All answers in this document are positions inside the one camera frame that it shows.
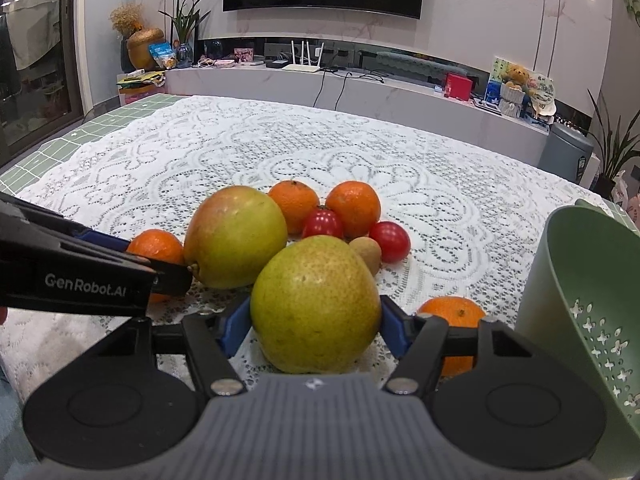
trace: red box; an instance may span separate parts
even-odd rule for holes
[[[444,97],[453,97],[461,101],[469,101],[473,81],[457,74],[447,74]]]

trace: green pear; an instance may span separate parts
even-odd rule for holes
[[[262,352],[293,374],[348,371],[373,341],[381,316],[366,264],[331,236],[312,236],[281,250],[251,294]]]

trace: green colander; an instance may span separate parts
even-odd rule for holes
[[[639,285],[640,237],[592,208],[562,207],[546,221],[515,327],[602,398],[607,427],[591,460],[609,478],[640,470]]]

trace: lace tablecloth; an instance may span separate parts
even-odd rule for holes
[[[405,311],[455,294],[509,324],[549,213],[577,198],[604,206],[556,176],[435,134],[340,112],[205,96],[84,144],[19,195],[119,237],[158,227],[183,239],[192,213],[215,190],[243,184],[267,191],[290,178],[322,198],[344,180],[377,190],[383,218],[401,223],[412,239],[408,259],[376,277],[380,293]],[[235,294],[194,284],[185,300],[150,316],[172,322],[204,305],[224,307]],[[11,310],[0,333],[10,381],[26,398],[124,320]],[[231,362],[249,387],[271,369],[252,333]],[[394,365],[378,338],[354,368],[381,381]],[[181,357],[160,356],[159,367],[190,382]]]

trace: sliding door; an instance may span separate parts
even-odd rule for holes
[[[0,0],[0,165],[82,117],[72,0]]]

